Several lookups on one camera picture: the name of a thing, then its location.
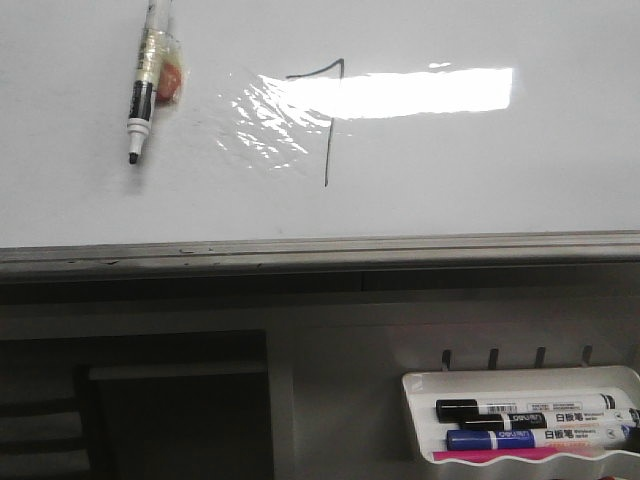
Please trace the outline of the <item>whiteboard marker with red magnet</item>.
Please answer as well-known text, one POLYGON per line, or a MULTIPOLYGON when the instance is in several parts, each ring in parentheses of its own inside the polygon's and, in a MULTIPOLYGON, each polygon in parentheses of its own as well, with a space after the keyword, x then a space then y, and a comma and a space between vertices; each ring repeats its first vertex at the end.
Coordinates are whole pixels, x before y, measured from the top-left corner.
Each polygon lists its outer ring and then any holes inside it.
POLYGON ((171 32, 172 1, 149 1, 138 48, 129 115, 128 160, 135 165, 149 139, 155 107, 177 103, 184 83, 180 42, 171 32))

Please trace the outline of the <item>black capped whiteboard marker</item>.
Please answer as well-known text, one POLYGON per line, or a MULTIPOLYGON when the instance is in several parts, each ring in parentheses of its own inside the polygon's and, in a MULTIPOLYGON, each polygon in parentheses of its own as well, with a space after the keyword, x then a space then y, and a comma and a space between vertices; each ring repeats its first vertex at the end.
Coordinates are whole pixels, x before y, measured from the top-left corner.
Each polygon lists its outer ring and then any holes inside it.
POLYGON ((438 399, 435 410, 443 423, 466 420, 478 415, 537 413, 548 411, 603 411, 622 406, 611 394, 537 395, 511 398, 438 399))

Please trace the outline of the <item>blue capped whiteboard marker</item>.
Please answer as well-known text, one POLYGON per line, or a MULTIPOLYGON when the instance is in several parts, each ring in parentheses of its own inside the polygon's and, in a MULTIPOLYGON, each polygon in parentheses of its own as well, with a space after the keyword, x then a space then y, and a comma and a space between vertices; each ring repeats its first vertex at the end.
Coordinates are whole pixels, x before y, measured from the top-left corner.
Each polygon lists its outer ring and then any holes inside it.
POLYGON ((628 425, 594 428, 556 428, 513 431, 449 430, 446 446, 451 451, 524 448, 620 448, 638 427, 628 425))

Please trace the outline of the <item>white pegboard panel with hooks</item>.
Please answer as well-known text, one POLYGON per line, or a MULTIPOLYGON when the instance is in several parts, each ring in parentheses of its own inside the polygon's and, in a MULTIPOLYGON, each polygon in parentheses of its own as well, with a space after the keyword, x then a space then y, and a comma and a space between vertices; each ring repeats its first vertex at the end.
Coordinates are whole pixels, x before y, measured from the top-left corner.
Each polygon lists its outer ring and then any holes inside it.
POLYGON ((639 394, 639 332, 564 322, 349 326, 303 329, 292 340, 289 384, 272 393, 280 479, 635 479, 639 458, 505 459, 472 466, 416 457, 401 377, 432 372, 470 391, 521 386, 626 387, 639 394))

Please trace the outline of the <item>white plastic marker tray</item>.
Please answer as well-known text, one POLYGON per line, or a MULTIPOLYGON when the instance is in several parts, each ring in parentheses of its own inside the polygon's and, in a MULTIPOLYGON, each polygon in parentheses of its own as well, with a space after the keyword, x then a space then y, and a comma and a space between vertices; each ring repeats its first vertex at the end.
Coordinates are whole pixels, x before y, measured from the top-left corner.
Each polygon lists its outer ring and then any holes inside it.
POLYGON ((629 367, 412 372, 401 388, 429 479, 639 476, 639 375, 629 367))

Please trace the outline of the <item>pink eraser strip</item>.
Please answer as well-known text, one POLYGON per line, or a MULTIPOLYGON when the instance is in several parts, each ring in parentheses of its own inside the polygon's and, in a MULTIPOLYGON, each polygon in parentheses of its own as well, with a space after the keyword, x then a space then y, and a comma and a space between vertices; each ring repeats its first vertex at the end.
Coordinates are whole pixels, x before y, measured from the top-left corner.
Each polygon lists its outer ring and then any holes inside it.
POLYGON ((556 454, 567 453, 588 458, 603 453, 602 449, 589 447, 578 448, 557 448, 557 447, 534 447, 521 449, 497 449, 497 450, 463 450, 463 451, 434 451, 430 459, 434 462, 445 460, 460 460, 475 464, 486 463, 503 457, 515 457, 525 460, 543 460, 556 454))

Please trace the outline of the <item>white whiteboard with aluminium frame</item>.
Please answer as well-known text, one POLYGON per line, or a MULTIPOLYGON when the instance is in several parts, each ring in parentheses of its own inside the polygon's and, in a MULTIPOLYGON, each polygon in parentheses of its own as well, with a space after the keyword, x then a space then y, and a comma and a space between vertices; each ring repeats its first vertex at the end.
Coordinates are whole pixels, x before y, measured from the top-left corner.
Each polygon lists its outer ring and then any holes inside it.
POLYGON ((1 5, 4 280, 639 256, 635 1, 1 5))

